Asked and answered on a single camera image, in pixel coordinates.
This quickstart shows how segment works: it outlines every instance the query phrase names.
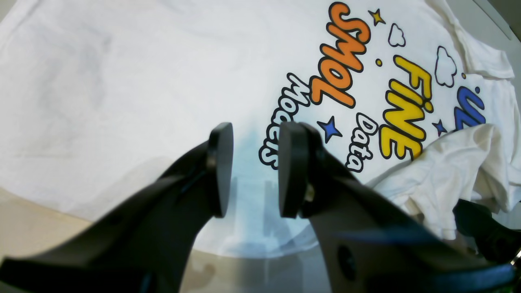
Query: cloud graphic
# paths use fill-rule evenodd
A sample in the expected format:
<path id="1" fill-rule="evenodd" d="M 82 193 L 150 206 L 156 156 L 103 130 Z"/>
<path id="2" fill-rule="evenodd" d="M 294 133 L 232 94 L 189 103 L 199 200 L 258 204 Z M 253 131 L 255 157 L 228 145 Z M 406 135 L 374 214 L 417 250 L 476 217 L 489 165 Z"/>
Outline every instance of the cloud graphic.
<path id="1" fill-rule="evenodd" d="M 405 36 L 403 35 L 402 29 L 396 23 L 393 23 L 391 26 L 387 42 L 391 47 L 405 47 Z"/>
<path id="2" fill-rule="evenodd" d="M 456 63 L 442 46 L 438 47 L 437 54 L 438 58 L 436 59 L 436 68 L 434 69 L 436 82 L 440 86 L 451 88 L 454 86 L 454 76 L 457 73 Z"/>

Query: yellow dot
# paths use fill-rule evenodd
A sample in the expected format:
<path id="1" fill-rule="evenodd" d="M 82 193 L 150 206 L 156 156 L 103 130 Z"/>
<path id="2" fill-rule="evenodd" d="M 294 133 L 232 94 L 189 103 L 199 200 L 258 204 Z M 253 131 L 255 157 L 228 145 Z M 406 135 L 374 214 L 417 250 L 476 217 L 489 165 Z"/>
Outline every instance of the yellow dot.
<path id="1" fill-rule="evenodd" d="M 432 111 L 434 111 L 434 107 L 432 107 L 431 102 L 425 103 L 425 110 L 427 110 L 427 112 L 429 112 L 429 113 L 432 113 Z"/>

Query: table surface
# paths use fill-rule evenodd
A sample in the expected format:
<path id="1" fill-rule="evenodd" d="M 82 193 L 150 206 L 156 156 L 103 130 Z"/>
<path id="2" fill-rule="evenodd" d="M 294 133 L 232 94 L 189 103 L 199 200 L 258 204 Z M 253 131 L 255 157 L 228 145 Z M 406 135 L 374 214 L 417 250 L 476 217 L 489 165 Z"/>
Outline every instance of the table surface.
<path id="1" fill-rule="evenodd" d="M 0 0 L 0 19 L 15 0 Z M 449 0 L 461 24 L 475 38 L 507 52 L 521 76 L 521 43 L 509 40 L 472 0 Z M 521 78 L 513 80 L 521 93 Z M 510 228 L 521 227 L 519 205 L 495 218 Z M 44 251 L 77 234 L 89 222 L 28 202 L 0 188 L 0 259 Z M 192 251 L 181 292 L 330 292 L 318 248 L 276 259 L 246 260 Z"/>

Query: blue star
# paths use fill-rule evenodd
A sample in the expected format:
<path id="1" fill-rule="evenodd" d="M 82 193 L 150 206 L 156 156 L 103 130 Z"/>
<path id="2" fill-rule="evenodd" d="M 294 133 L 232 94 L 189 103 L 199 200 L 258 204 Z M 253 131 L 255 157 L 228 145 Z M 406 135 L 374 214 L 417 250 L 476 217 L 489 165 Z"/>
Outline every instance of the blue star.
<path id="1" fill-rule="evenodd" d="M 331 116 L 331 119 L 329 119 L 329 122 L 327 123 L 317 121 L 317 124 L 322 127 L 326 133 L 326 143 L 328 143 L 332 136 L 342 137 L 342 134 L 334 127 L 334 116 Z"/>
<path id="2" fill-rule="evenodd" d="M 432 125 L 436 127 L 436 129 L 438 130 L 438 137 L 440 137 L 442 132 L 447 133 L 447 130 L 443 127 L 443 124 L 441 123 L 441 119 L 438 123 L 433 123 Z"/>

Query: yellow star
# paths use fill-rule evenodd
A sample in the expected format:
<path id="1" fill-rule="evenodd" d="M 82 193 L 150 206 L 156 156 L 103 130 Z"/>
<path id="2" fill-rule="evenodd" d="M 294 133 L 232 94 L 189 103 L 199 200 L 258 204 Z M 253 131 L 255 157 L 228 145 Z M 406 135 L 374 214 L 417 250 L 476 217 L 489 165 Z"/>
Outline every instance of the yellow star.
<path id="1" fill-rule="evenodd" d="M 368 10 L 367 12 L 369 12 L 369 14 L 371 14 L 371 16 L 373 17 L 373 20 L 375 21 L 375 26 L 380 22 L 384 25 L 386 24 L 385 20 L 383 20 L 380 16 L 380 8 L 378 8 L 376 12 L 371 12 L 370 10 Z"/>

